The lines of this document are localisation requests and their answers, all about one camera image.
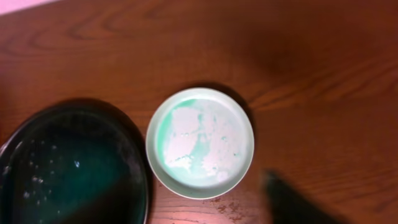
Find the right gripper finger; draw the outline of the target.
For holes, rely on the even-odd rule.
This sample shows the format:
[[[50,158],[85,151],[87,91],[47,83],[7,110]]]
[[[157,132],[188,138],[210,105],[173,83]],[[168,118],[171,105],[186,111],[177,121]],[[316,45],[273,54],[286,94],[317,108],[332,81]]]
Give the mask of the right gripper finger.
[[[300,194],[278,173],[264,173],[262,187],[267,198],[273,224],[344,224],[342,218],[334,217],[317,204]]]

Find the pale green plate top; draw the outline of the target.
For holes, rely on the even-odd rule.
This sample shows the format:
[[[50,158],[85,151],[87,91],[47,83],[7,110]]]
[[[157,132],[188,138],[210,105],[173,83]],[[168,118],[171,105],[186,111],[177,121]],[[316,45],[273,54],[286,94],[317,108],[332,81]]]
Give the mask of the pale green plate top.
[[[146,133],[146,156],[157,179],[173,193],[215,198],[246,175],[254,131],[246,112],[227,94],[189,88],[167,98]]]

